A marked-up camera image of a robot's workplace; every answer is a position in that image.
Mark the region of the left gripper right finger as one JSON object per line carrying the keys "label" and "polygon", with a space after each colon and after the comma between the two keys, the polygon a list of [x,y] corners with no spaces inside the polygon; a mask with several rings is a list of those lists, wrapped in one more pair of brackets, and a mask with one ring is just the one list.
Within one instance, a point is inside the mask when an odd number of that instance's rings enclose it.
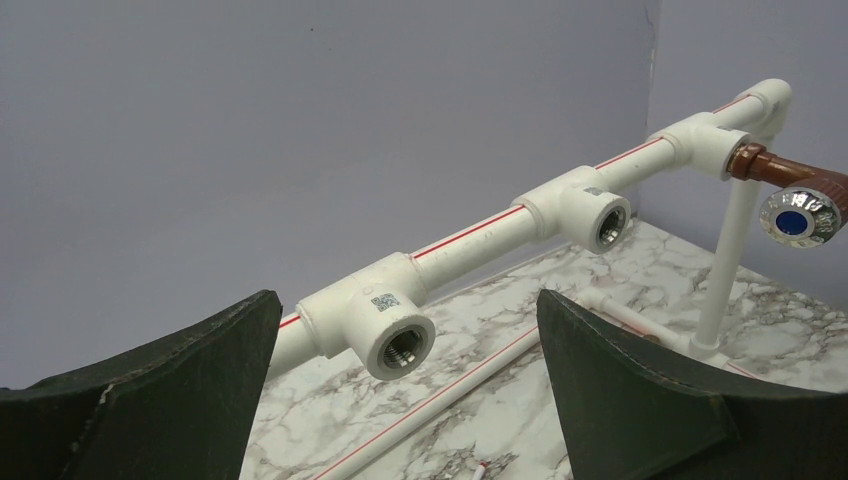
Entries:
{"label": "left gripper right finger", "polygon": [[731,373],[558,292],[537,325],[577,479],[843,479],[847,397]]}

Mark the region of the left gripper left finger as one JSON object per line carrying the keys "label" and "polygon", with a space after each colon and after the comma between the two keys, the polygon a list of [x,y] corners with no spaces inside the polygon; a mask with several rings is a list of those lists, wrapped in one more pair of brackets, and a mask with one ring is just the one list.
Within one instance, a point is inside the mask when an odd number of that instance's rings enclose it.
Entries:
{"label": "left gripper left finger", "polygon": [[5,479],[235,479],[282,306],[259,291],[175,333],[1,392]]}

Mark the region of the white PVC pipe frame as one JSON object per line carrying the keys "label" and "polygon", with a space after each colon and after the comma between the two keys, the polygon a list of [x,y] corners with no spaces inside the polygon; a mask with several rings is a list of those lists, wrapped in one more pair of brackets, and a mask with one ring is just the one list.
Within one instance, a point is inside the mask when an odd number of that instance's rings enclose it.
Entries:
{"label": "white PVC pipe frame", "polygon": [[402,378],[430,353],[433,321],[422,308],[438,288],[531,242],[561,235],[595,254],[621,241],[631,218],[623,193],[658,173],[690,167],[730,178],[731,163],[772,142],[785,123],[790,85],[766,79],[595,166],[579,166],[510,207],[413,253],[394,253],[299,301],[282,317],[267,370],[277,377],[316,358],[353,351],[380,380]]}

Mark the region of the brown water faucet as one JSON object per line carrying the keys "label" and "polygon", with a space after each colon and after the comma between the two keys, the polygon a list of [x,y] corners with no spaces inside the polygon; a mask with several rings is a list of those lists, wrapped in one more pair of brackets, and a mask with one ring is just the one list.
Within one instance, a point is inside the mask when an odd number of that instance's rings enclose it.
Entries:
{"label": "brown water faucet", "polygon": [[786,159],[758,143],[738,147],[727,172],[738,180],[776,186],[759,221],[774,241],[796,249],[819,247],[847,225],[847,175]]}

